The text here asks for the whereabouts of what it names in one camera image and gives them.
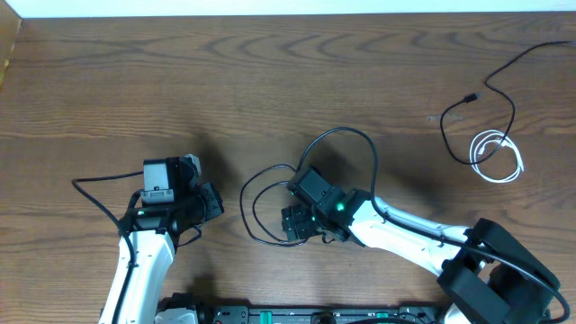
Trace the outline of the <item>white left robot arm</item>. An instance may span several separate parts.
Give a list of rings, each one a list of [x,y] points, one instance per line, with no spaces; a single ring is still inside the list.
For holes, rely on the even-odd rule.
[[[183,199],[137,208],[132,202],[120,219],[127,237],[119,242],[112,287],[101,323],[211,323],[213,311],[190,293],[162,299],[163,283],[179,248],[202,237],[202,225],[224,213],[212,184],[197,185]]]

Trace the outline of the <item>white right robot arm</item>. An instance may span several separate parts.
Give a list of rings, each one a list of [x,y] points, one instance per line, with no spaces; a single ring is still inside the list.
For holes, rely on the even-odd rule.
[[[558,278],[498,223],[471,227],[425,220],[366,191],[332,187],[282,210],[290,241],[329,234],[403,257],[436,276],[451,299],[446,323],[547,323],[564,302]]]

